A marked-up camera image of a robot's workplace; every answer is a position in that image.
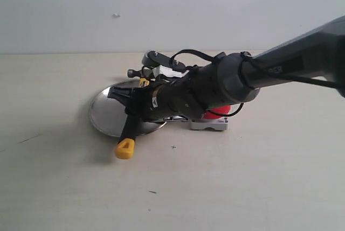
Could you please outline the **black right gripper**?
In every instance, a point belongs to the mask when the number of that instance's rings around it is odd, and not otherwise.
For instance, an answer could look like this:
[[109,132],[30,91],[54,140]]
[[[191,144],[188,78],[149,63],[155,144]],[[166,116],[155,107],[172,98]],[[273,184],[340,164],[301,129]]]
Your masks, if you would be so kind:
[[198,120],[205,114],[203,84],[203,79],[177,79],[145,88],[111,86],[107,98],[127,104],[127,113],[143,120],[173,116]]

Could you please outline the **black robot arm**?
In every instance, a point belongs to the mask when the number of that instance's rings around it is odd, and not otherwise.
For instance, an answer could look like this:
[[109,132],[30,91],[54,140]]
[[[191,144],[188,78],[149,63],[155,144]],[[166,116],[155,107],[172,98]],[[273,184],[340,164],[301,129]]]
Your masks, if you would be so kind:
[[143,121],[184,116],[200,119],[208,110],[250,102],[261,88],[300,82],[344,94],[344,18],[325,23],[255,57],[248,52],[210,58],[172,82],[146,87],[113,86],[110,99]]

